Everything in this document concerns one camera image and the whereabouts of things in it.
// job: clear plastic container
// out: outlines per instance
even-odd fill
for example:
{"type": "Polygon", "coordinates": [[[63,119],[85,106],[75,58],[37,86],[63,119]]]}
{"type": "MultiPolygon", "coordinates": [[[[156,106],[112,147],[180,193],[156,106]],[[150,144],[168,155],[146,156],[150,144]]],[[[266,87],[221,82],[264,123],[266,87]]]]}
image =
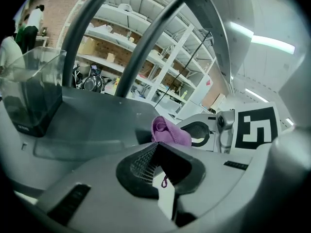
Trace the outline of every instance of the clear plastic container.
{"type": "Polygon", "coordinates": [[[15,60],[0,75],[4,106],[20,132],[44,136],[62,103],[66,52],[38,47],[15,60]]]}

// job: cardboard box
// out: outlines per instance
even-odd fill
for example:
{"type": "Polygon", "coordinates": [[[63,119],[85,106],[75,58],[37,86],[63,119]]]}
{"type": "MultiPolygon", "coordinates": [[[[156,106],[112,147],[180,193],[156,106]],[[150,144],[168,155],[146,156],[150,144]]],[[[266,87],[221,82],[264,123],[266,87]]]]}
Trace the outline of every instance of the cardboard box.
{"type": "Polygon", "coordinates": [[[78,53],[86,55],[94,55],[95,47],[96,47],[96,40],[88,38],[85,44],[80,44],[78,53]]]}
{"type": "Polygon", "coordinates": [[[107,61],[113,63],[115,61],[116,56],[112,53],[109,53],[107,56],[107,61]]]}

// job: black pole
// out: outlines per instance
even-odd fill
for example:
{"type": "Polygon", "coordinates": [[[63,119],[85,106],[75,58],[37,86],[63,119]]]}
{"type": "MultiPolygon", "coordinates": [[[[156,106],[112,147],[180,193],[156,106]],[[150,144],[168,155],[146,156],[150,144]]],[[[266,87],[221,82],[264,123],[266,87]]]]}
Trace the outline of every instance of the black pole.
{"type": "Polygon", "coordinates": [[[166,26],[178,14],[183,4],[182,0],[171,1],[147,28],[121,75],[115,96],[126,97],[149,52],[154,47],[166,26]]]}
{"type": "Polygon", "coordinates": [[[63,86],[71,86],[74,60],[82,37],[89,22],[105,1],[106,0],[86,0],[68,28],[62,45],[62,50],[67,51],[63,70],[63,86]]]}

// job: green clothing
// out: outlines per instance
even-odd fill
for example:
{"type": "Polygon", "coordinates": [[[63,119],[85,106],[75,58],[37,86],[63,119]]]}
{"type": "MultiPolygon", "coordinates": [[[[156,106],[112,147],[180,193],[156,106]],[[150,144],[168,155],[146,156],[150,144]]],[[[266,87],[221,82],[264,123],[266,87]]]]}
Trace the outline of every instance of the green clothing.
{"type": "Polygon", "coordinates": [[[23,32],[24,32],[25,27],[26,27],[26,23],[23,23],[18,29],[16,39],[15,39],[16,42],[21,42],[23,40],[23,32]]]}

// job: person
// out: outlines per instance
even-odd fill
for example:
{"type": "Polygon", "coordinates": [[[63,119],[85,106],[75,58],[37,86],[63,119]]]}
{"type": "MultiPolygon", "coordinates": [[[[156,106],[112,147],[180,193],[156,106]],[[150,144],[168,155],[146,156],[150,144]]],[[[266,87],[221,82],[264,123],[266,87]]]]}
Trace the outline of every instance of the person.
{"type": "Polygon", "coordinates": [[[11,20],[9,23],[4,24],[4,26],[5,37],[0,46],[0,74],[15,60],[23,56],[20,47],[13,38],[15,21],[11,20]]]}
{"type": "Polygon", "coordinates": [[[43,21],[43,11],[43,4],[39,5],[38,8],[31,11],[23,33],[21,48],[22,53],[26,53],[35,47],[35,38],[43,21]]]}
{"type": "Polygon", "coordinates": [[[29,14],[27,14],[24,18],[24,21],[22,23],[22,25],[19,27],[18,29],[18,32],[17,32],[17,35],[16,35],[16,43],[19,45],[20,49],[21,49],[21,43],[22,43],[22,40],[23,40],[23,32],[24,32],[24,29],[27,25],[27,22],[28,22],[28,18],[29,18],[29,14]]]}

